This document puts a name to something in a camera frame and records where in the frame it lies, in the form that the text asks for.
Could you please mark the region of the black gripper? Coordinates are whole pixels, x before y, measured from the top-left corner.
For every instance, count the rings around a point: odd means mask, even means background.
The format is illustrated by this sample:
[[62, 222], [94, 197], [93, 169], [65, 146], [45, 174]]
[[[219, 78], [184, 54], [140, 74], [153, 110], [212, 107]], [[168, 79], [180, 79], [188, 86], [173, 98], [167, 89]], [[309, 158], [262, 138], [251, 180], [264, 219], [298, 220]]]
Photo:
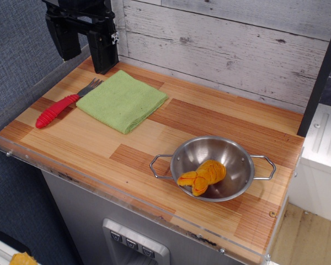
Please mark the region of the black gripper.
[[46, 24], [64, 61], [81, 53], [78, 31], [87, 31], [90, 54], [96, 73], [105, 74], [118, 62], [115, 14], [110, 1], [44, 1]]

